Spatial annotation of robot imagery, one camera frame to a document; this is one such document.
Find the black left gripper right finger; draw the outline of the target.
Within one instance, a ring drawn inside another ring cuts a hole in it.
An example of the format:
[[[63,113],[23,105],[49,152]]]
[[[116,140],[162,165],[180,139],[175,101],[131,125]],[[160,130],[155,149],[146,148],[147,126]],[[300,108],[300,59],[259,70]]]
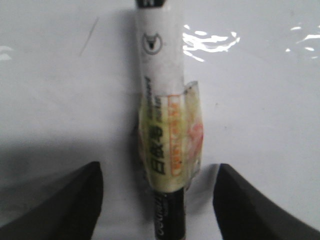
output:
[[[219,166],[213,209],[224,240],[318,240],[319,230],[288,213],[231,165]]]

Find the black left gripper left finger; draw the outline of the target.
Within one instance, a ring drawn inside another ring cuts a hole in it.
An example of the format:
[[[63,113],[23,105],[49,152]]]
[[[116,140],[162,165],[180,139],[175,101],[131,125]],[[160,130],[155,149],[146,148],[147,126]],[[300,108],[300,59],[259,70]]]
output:
[[[98,161],[71,179],[36,208],[0,228],[2,240],[90,240],[102,211],[104,180]]]

